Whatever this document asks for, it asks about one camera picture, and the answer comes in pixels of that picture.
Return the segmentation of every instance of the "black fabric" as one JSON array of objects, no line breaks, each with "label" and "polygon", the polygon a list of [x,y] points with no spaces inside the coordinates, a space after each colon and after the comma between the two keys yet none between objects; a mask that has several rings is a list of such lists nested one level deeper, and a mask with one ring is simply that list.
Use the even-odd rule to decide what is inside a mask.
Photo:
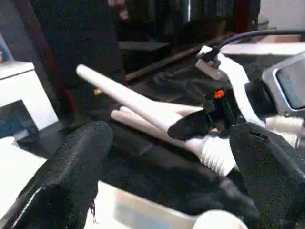
[{"label": "black fabric", "polygon": [[304,155],[281,136],[252,123],[233,127],[230,145],[268,228],[294,228],[304,219]]},{"label": "black fabric", "polygon": [[263,228],[237,173],[219,177],[194,154],[110,121],[109,114],[109,110],[99,110],[90,115],[74,115],[66,121],[67,128],[53,125],[36,134],[36,138],[27,137],[18,143],[31,152],[51,157],[63,136],[77,125],[107,120],[113,130],[113,145],[99,173],[100,180],[186,214],[225,209],[244,219],[250,229]]},{"label": "black fabric", "polygon": [[98,180],[112,143],[104,122],[85,124],[70,134],[20,192],[0,220],[1,228],[82,229],[94,212]]},{"label": "black fabric", "polygon": [[118,41],[107,0],[30,0],[68,87],[83,81],[76,74],[85,64],[124,83]]}]

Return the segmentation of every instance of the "white surface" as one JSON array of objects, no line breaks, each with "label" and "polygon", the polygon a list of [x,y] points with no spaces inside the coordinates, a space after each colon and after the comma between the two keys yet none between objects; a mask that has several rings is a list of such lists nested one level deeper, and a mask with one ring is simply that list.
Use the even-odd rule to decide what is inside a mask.
[{"label": "white surface", "polygon": [[0,79],[10,77],[11,75],[20,74],[34,70],[34,65],[30,62],[10,61],[0,63]]},{"label": "white surface", "polygon": [[269,19],[270,27],[305,29],[304,0],[261,0],[260,14]]},{"label": "white surface", "polygon": [[0,64],[0,107],[22,100],[39,130],[58,121],[32,63]]},{"label": "white surface", "polygon": [[132,114],[123,110],[124,108],[120,111],[112,111],[111,118],[155,138],[161,139],[180,148],[188,149],[183,141],[170,138],[165,132],[159,130],[157,127],[147,122],[145,119],[141,118],[135,113]]},{"label": "white surface", "polygon": [[[154,125],[160,131],[163,131],[165,133],[165,135],[163,135],[164,137],[166,137],[167,135],[166,132],[168,128],[182,118],[181,115],[173,112],[171,109],[167,109],[164,106],[160,106],[155,101],[152,101],[146,98],[145,96],[132,91],[131,89],[109,79],[108,77],[86,67],[85,65],[79,65],[77,67],[77,74],[83,79],[93,84],[94,86],[101,88],[104,93],[106,93],[122,105],[131,109],[134,113]],[[125,115],[124,118],[121,118],[121,121],[125,120],[126,122],[128,122],[127,124],[133,126],[136,125],[134,118],[127,119],[127,115]],[[148,128],[149,126],[147,124],[145,125],[145,123],[142,123],[142,125],[137,127],[137,129],[140,129],[141,131],[144,131],[146,133],[149,131]],[[193,138],[187,140],[185,142],[185,146],[189,151],[196,154],[199,158],[202,158],[203,144],[209,138],[210,137],[208,135],[203,138]],[[231,160],[229,160],[228,163],[223,162],[220,166],[218,165],[218,162],[221,161],[221,158],[232,157],[227,155],[232,154],[231,148],[229,146],[227,149],[223,149],[221,153],[217,157],[215,157],[214,154],[218,153],[219,152],[214,152],[205,155],[204,157],[207,158],[211,156],[211,160],[213,161],[213,163],[205,165],[208,166],[210,169],[214,170],[215,172],[219,172],[221,176],[226,176],[235,165],[231,166]]]},{"label": "white surface", "polygon": [[193,229],[248,229],[248,227],[230,212],[210,210],[197,219]]},{"label": "white surface", "polygon": [[228,44],[221,49],[230,55],[296,55],[305,51],[305,42]]},{"label": "white surface", "polygon": [[108,77],[88,68],[85,65],[77,67],[77,74],[102,89],[111,98],[130,108],[145,120],[152,123],[162,131],[167,131],[170,126],[182,118],[181,115],[168,110],[163,112],[156,103],[143,95],[109,79]]},{"label": "white surface", "polygon": [[[209,52],[212,48],[203,46],[200,50],[201,53]],[[234,97],[236,99],[239,110],[247,122],[255,123],[259,126],[265,127],[265,123],[260,120],[254,112],[245,91],[244,85],[249,82],[249,78],[240,64],[225,57],[223,54],[218,54],[218,59],[221,64],[219,69],[225,72],[230,80],[233,88]]]}]

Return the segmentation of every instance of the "white pvc pipe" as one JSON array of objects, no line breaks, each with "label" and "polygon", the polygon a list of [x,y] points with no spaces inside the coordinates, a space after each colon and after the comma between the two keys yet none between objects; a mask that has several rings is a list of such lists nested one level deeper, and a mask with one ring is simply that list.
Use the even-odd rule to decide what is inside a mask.
[{"label": "white pvc pipe", "polygon": [[[79,65],[77,67],[77,74],[94,86],[101,88],[103,92],[105,92],[108,96],[131,109],[142,119],[145,119],[150,124],[159,129],[159,131],[164,132],[162,136],[165,139],[167,139],[166,132],[168,128],[182,118],[181,115],[173,112],[172,110],[160,108],[160,105],[155,101],[152,101],[130,90],[129,88],[107,78],[106,76],[86,67],[85,65]],[[142,123],[142,126],[139,125],[139,123],[140,121],[137,119],[137,121],[130,120],[126,124],[133,125],[133,128],[139,129],[141,131],[146,130],[148,134],[151,134],[149,133],[149,129],[147,130],[147,126],[144,125],[145,123]],[[180,145],[180,143],[174,139],[173,142]],[[226,176],[235,166],[235,161],[230,149],[230,145],[227,143],[228,140],[207,135],[204,138],[193,138],[186,141],[185,147],[187,147],[189,151],[196,154],[200,161],[207,167],[214,170],[221,176]]]},{"label": "white pvc pipe", "polygon": [[165,132],[159,130],[137,114],[126,110],[128,109],[121,107],[120,111],[112,111],[111,118],[155,138],[191,151],[198,156],[201,163],[221,176],[226,176],[235,167],[236,163],[230,149],[229,139],[207,135],[204,138],[193,138],[186,142],[179,141],[170,138]]},{"label": "white pvc pipe", "polygon": [[136,115],[135,113],[129,113],[126,111],[117,111],[113,110],[111,112],[111,118],[120,123],[124,123],[132,127],[133,129],[142,131],[148,135],[151,135],[155,138],[161,139],[165,142],[171,143],[180,148],[187,149],[183,141],[179,141],[173,138],[170,138],[164,131],[159,130],[157,127],[147,122],[145,119]]},{"label": "white pvc pipe", "polygon": [[101,88],[108,96],[130,108],[139,116],[165,132],[167,132],[169,127],[182,118],[181,115],[170,110],[167,110],[166,112],[162,111],[154,101],[109,79],[85,65],[79,65],[76,71],[81,78],[94,86]]},{"label": "white pvc pipe", "polygon": [[199,106],[189,106],[183,104],[172,104],[172,103],[164,103],[164,102],[156,102],[160,108],[169,109],[174,111],[177,114],[184,116],[190,115],[191,113],[203,110],[202,107]]}]

